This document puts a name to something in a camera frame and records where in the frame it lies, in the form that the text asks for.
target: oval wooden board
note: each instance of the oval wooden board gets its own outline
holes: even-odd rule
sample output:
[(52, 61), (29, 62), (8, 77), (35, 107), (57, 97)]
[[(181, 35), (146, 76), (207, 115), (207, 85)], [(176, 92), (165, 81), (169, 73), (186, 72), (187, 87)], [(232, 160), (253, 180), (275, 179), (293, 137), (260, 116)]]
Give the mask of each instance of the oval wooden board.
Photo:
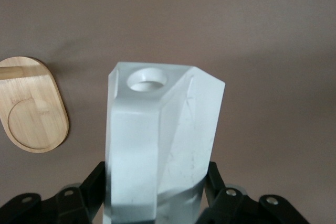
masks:
[(0, 119), (9, 139), (29, 152), (50, 151), (66, 138), (67, 113), (41, 62), (21, 56), (0, 62)]

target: faceted white vase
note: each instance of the faceted white vase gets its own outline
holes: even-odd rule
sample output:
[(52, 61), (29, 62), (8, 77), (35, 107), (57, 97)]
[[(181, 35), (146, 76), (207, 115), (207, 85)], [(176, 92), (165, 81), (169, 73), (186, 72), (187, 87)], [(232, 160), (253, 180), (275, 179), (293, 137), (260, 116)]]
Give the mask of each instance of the faceted white vase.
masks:
[(104, 224), (193, 224), (224, 82), (199, 68), (120, 62), (109, 75)]

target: white ceramic object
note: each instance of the white ceramic object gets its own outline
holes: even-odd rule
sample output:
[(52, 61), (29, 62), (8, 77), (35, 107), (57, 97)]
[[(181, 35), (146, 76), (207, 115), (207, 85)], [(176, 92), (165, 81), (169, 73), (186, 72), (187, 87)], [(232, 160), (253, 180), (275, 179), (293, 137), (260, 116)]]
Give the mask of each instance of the white ceramic object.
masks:
[(224, 82), (199, 68), (120, 62), (109, 75), (104, 224), (193, 224)]

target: wooden holder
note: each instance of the wooden holder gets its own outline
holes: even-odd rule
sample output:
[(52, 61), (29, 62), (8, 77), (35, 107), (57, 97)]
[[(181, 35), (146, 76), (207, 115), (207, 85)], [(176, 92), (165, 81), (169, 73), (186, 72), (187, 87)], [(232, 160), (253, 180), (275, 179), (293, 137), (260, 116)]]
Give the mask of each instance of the wooden holder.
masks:
[(67, 113), (41, 62), (20, 56), (0, 62), (0, 119), (9, 139), (26, 151), (47, 152), (63, 142)]

